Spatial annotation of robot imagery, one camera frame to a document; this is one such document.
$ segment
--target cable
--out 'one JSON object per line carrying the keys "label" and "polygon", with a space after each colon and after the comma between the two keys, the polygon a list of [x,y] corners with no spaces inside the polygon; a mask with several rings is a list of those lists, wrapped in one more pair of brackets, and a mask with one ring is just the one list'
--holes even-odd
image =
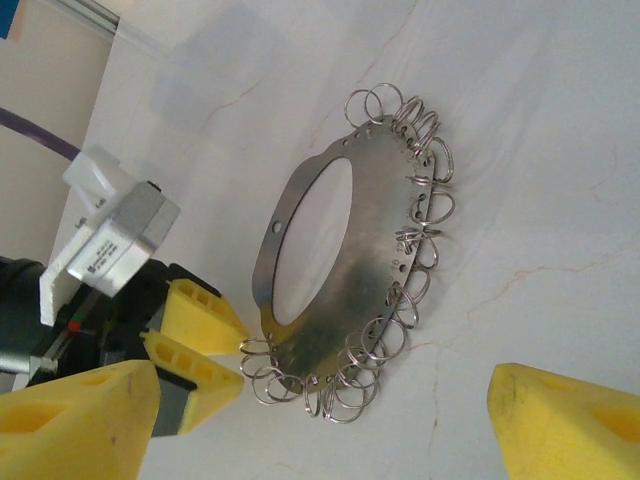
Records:
{"label": "cable", "polygon": [[16,115],[2,107],[0,107],[0,125],[14,132],[21,133],[25,137],[29,137],[40,145],[44,145],[48,149],[62,155],[69,161],[73,161],[80,153],[78,147],[71,145],[69,142],[30,122],[26,118],[22,118],[20,115]]}

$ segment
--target stainless steel plate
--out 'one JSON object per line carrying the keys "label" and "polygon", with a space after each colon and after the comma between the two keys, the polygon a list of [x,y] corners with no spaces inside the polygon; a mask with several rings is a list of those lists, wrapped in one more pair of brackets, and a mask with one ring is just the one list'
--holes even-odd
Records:
{"label": "stainless steel plate", "polygon": [[[431,196],[430,185],[418,186],[408,177],[433,179],[434,162],[425,161],[424,156],[416,158],[408,148],[417,137],[411,124],[396,124],[394,132],[391,121],[388,115],[376,119],[381,125],[361,125],[294,171],[258,255],[253,296],[260,308],[263,333],[272,345],[272,362],[286,375],[318,377],[310,391],[323,388],[327,378],[336,374],[338,353],[347,335],[361,331],[376,316],[391,316],[394,307],[385,303],[389,288],[394,282],[404,285],[413,264],[415,250],[408,254],[396,240],[396,232],[415,226],[410,206],[420,195]],[[353,175],[351,212],[342,246],[315,298],[292,323],[280,325],[273,313],[273,291],[283,240],[305,194],[338,158],[350,161]],[[382,330],[372,332],[368,348]],[[293,382],[285,386],[294,391],[300,388]]]}

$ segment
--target small hole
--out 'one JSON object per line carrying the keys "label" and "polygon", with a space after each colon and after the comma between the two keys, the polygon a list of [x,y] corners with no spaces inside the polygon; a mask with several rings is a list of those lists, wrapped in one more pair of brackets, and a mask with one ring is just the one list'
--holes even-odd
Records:
{"label": "small hole", "polygon": [[91,375],[87,378],[83,378],[80,381],[81,385],[86,385],[88,387],[93,387],[95,385],[102,385],[104,382],[111,378],[110,373],[99,373],[97,375]]}
{"label": "small hole", "polygon": [[167,363],[171,363],[173,360],[173,354],[175,351],[169,345],[165,343],[159,343],[156,345],[156,354],[160,360],[163,360]]}
{"label": "small hole", "polygon": [[205,292],[198,292],[198,302],[203,305],[209,303],[209,296]]}
{"label": "small hole", "polygon": [[178,361],[176,362],[176,367],[178,367],[183,372],[188,372],[189,369],[191,368],[191,363],[192,363],[191,357],[189,355],[185,355],[184,353],[181,353],[180,355],[178,355]]}
{"label": "small hole", "polygon": [[193,286],[189,285],[188,283],[180,285],[179,290],[185,295],[188,295],[189,297],[193,295]]}
{"label": "small hole", "polygon": [[578,389],[575,385],[570,385],[555,378],[540,378],[539,380],[551,390],[571,392]]}
{"label": "small hole", "polygon": [[199,363],[198,365],[196,365],[196,375],[203,380],[207,380],[210,382],[213,378],[213,370],[207,365]]}
{"label": "small hole", "polygon": [[0,415],[0,433],[33,433],[61,414],[67,405],[46,401],[17,405]]}
{"label": "small hole", "polygon": [[640,410],[597,407],[591,415],[625,442],[640,443]]}

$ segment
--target white label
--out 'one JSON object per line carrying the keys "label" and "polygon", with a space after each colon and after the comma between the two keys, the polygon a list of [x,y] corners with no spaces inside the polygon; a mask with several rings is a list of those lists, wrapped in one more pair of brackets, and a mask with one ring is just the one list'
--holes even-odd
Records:
{"label": "white label", "polygon": [[67,271],[94,286],[122,256],[129,242],[109,229],[98,232],[71,261]]}

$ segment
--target yellow foam pad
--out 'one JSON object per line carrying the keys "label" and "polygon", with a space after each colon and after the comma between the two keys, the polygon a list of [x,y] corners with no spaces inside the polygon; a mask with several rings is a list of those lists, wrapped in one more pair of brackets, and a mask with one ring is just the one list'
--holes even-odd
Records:
{"label": "yellow foam pad", "polygon": [[197,385],[189,393],[179,434],[190,432],[230,404],[242,391],[242,376],[204,355],[154,330],[143,333],[142,337],[154,364]]}
{"label": "yellow foam pad", "polygon": [[491,422],[512,480],[640,479],[640,397],[498,365]]}
{"label": "yellow foam pad", "polygon": [[249,337],[225,297],[188,279],[171,282],[160,332],[202,355],[236,354]]}
{"label": "yellow foam pad", "polygon": [[134,479],[159,401],[147,360],[1,395],[0,478]]}

